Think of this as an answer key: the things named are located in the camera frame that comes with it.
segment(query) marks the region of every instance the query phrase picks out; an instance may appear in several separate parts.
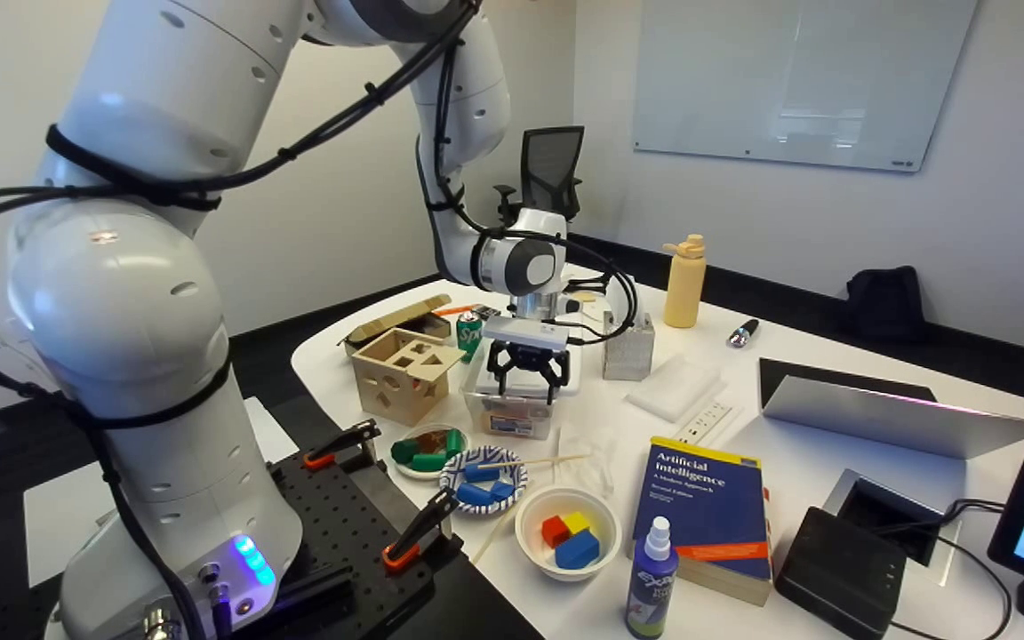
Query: floor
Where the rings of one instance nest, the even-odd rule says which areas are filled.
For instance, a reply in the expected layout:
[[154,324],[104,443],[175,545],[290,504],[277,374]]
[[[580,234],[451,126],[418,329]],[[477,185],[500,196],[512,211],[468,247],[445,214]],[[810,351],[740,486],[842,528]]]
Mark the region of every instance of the floor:
[[[622,271],[635,275],[643,286],[663,286],[663,257],[632,253],[606,242],[591,247],[599,257],[611,257]],[[289,358],[296,344],[302,344],[309,336],[357,311],[371,299],[234,337],[234,368],[241,393],[264,399],[275,418],[289,418],[284,425],[299,444],[314,444],[322,432],[334,427],[328,425],[328,418],[314,412]],[[842,306],[834,299],[779,290],[724,271],[707,275],[704,299],[772,324],[790,324],[801,330],[849,342],[839,324]],[[920,344],[879,344],[873,351],[1024,396],[1024,350],[1012,344],[936,329],[932,337]],[[85,465],[87,458],[92,454],[85,450],[85,439],[62,420],[58,405],[28,402],[0,412],[0,593],[14,593],[21,586],[21,597],[0,597],[0,638],[30,638],[23,569],[17,569],[23,565],[21,490],[75,465]]]

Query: laptop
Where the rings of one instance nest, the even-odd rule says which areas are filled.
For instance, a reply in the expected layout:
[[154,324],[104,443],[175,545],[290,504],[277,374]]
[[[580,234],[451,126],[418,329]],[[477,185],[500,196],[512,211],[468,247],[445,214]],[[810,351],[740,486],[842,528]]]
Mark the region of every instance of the laptop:
[[779,381],[760,412],[779,425],[834,432],[954,458],[975,458],[990,450],[1024,443],[1024,420],[1012,418],[990,418],[794,374]]

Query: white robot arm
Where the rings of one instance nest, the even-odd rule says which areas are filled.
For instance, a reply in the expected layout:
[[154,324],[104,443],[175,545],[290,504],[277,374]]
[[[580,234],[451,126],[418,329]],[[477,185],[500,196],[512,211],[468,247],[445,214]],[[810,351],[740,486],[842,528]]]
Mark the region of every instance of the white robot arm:
[[[109,0],[42,178],[109,185],[81,155],[149,185],[234,176],[299,35],[407,60],[462,10],[471,0]],[[451,56],[451,75],[439,56],[413,85],[436,265],[542,318],[564,221],[531,211],[490,240],[458,219],[458,171],[500,138],[508,98],[482,19]],[[183,638],[241,629],[270,611],[302,545],[241,411],[224,306],[190,242],[199,221],[188,201],[154,196],[52,201],[14,221],[9,306],[120,478],[123,518],[62,572],[68,638],[123,638],[161,611],[180,617]]]

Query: white wall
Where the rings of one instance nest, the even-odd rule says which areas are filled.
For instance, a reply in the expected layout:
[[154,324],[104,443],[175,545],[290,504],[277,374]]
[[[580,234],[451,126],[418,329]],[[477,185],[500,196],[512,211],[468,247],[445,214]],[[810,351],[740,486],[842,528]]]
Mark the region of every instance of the white wall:
[[821,294],[912,265],[932,319],[1024,344],[1024,0],[982,0],[912,178],[632,155],[635,54],[638,0],[574,4],[580,232],[643,251],[704,232],[719,266]]
[[[104,0],[0,0],[0,185],[30,183],[42,132],[75,88]],[[468,171],[477,219],[494,219],[494,183],[520,166],[520,132],[571,118],[571,0],[490,0],[514,118],[504,147]],[[387,50],[299,46],[254,156],[290,143],[393,68]],[[413,104],[399,98],[367,126],[270,183],[234,193],[199,232],[231,330],[265,329],[433,275],[413,171]],[[23,355],[0,350],[23,377]]]

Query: blue bottle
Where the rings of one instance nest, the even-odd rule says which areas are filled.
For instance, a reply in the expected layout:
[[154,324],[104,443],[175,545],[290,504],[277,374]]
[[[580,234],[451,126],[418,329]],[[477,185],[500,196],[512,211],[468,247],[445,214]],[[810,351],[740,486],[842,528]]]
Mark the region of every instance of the blue bottle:
[[668,536],[668,518],[655,517],[643,549],[632,553],[630,593],[625,593],[625,629],[638,640],[662,638],[668,593],[675,586],[680,555]]

